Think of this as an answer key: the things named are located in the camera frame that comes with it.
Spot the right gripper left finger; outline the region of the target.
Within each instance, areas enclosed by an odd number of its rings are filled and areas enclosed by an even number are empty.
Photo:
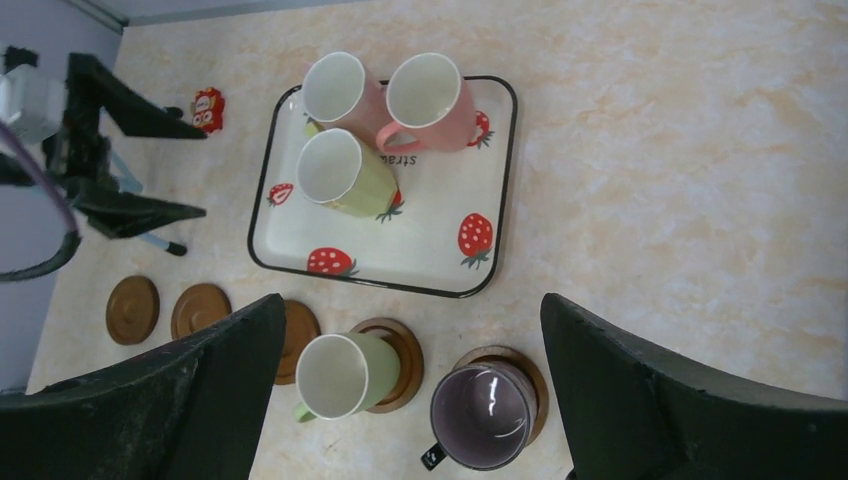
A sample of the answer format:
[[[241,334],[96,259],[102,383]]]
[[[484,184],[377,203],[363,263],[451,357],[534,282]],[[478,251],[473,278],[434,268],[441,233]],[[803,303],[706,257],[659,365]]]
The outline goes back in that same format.
[[[5,479],[245,479],[286,329],[266,295],[178,340],[1,399]]]

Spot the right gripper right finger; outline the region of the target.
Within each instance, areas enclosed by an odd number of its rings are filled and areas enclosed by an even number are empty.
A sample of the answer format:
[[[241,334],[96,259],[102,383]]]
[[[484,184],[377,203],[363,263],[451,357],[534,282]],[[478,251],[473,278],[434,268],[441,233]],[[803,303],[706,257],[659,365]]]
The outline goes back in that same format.
[[[541,302],[574,479],[843,479],[847,404],[739,377],[556,293]]]

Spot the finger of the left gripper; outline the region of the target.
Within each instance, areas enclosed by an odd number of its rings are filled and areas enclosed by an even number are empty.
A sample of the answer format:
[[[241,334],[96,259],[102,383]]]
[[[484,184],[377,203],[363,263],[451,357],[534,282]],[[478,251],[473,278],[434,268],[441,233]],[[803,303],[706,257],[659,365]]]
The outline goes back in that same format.
[[[72,205],[94,230],[110,239],[136,237],[131,227],[142,212],[154,214],[155,229],[206,216],[206,210],[199,207],[122,192],[80,192]]]
[[[128,137],[201,140],[207,134],[148,101],[115,77],[95,56],[68,57],[64,126],[89,136],[99,133],[105,110]]]

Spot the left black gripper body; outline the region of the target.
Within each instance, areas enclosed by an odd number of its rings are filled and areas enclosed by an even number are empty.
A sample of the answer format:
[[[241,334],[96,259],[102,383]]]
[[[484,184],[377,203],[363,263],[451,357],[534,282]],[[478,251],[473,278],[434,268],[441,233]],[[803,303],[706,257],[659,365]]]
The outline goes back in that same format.
[[[39,54],[16,46],[1,48],[1,75],[20,65],[39,69]],[[35,187],[44,176],[58,186],[69,178],[99,175],[108,155],[109,142],[99,133],[94,136],[72,131],[64,126],[40,143],[26,145],[1,120],[1,184],[3,186]]]

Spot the brown wooden coaster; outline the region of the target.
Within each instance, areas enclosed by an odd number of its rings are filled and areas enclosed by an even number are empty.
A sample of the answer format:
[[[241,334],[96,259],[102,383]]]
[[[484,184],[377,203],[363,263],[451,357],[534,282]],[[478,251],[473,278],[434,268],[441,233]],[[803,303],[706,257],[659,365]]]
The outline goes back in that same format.
[[[143,342],[159,318],[158,290],[148,277],[133,275],[122,279],[112,290],[106,307],[108,333],[119,345]]]
[[[204,329],[232,313],[226,293],[211,283],[187,288],[177,300],[171,315],[171,338],[178,340]]]
[[[298,360],[304,348],[321,334],[314,312],[304,303],[285,301],[285,341],[274,383],[289,385],[295,382]]]
[[[534,443],[544,428],[550,407],[550,394],[546,380],[537,365],[524,353],[504,345],[489,345],[474,348],[463,355],[454,365],[456,370],[471,363],[481,361],[501,360],[518,368],[533,385],[537,400],[537,411],[533,428],[531,429],[526,447]]]
[[[359,322],[351,332],[376,336],[395,350],[400,374],[388,395],[368,409],[369,413],[387,414],[407,405],[418,393],[424,374],[424,356],[415,334],[402,322],[391,318],[371,318]]]

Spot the purple mug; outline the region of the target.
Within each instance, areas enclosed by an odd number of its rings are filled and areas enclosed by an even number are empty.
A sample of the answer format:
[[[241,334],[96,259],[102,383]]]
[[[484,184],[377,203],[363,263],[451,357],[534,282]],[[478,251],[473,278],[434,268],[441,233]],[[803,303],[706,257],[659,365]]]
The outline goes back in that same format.
[[[499,469],[530,443],[538,396],[528,374],[505,360],[454,369],[437,384],[429,419],[436,443],[420,457],[431,471],[450,458],[476,471]]]

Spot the light green mug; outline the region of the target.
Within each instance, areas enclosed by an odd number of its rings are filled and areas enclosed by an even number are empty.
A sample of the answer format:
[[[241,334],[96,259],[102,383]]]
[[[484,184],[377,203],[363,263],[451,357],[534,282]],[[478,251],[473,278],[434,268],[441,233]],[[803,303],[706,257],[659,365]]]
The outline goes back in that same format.
[[[295,420],[339,420],[382,401],[397,384],[401,360],[385,340],[364,333],[323,334],[302,351],[295,370]]]

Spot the yellow green mug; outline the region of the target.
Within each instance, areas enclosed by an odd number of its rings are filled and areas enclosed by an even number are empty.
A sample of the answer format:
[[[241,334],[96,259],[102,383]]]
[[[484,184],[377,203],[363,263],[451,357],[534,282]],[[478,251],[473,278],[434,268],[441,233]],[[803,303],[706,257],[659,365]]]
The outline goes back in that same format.
[[[355,217],[386,212],[399,191],[380,156],[341,128],[319,132],[306,142],[295,180],[311,203]]]

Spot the strawberry enamel tray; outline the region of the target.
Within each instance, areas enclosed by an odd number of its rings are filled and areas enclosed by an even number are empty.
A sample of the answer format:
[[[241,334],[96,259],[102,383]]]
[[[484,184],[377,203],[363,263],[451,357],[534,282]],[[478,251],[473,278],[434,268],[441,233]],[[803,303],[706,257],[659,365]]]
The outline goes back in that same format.
[[[260,267],[465,298],[494,276],[508,206],[518,120],[513,87],[493,75],[467,79],[477,134],[463,151],[390,155],[400,191],[371,217],[339,213],[306,199],[295,180],[310,138],[299,86],[277,102],[247,237]]]

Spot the salmon pink mug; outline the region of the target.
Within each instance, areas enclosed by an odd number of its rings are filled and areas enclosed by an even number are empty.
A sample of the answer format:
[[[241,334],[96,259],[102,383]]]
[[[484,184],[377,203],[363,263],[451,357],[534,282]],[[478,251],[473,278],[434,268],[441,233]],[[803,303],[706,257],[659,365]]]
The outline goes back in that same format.
[[[449,57],[417,54],[392,74],[385,91],[391,121],[375,138],[389,155],[423,149],[457,152],[476,132],[476,108],[469,84]]]

